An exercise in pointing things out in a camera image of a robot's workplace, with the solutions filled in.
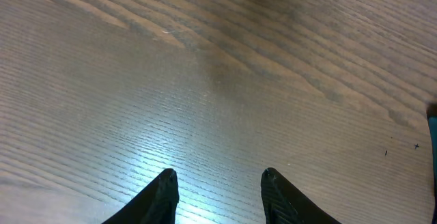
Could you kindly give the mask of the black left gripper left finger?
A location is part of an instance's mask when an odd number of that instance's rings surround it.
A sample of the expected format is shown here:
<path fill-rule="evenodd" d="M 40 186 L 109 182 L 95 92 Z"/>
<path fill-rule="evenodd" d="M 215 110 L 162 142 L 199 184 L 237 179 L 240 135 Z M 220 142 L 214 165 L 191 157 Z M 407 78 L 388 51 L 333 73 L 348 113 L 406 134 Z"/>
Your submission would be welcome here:
<path fill-rule="evenodd" d="M 175 224 L 179 199 L 177 173 L 164 169 L 102 224 Z"/>

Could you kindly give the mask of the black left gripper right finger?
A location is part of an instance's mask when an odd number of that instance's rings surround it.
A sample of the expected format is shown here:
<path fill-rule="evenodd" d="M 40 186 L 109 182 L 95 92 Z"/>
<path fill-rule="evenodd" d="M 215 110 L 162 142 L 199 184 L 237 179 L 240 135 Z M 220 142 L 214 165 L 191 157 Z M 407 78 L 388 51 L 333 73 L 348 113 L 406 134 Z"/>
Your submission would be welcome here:
<path fill-rule="evenodd" d="M 264 170 L 261 195 L 267 224 L 340 224 L 275 168 Z"/>

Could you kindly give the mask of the black nike t-shirt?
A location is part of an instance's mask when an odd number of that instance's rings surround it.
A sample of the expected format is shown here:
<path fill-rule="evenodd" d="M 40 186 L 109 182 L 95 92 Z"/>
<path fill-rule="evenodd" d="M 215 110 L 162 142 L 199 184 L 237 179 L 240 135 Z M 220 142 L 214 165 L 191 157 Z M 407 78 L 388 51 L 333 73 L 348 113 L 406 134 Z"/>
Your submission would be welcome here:
<path fill-rule="evenodd" d="M 432 167 L 434 177 L 434 213 L 432 224 L 436 224 L 437 219 L 437 104 L 431 103 L 427 107 L 427 123 L 432 143 Z"/>

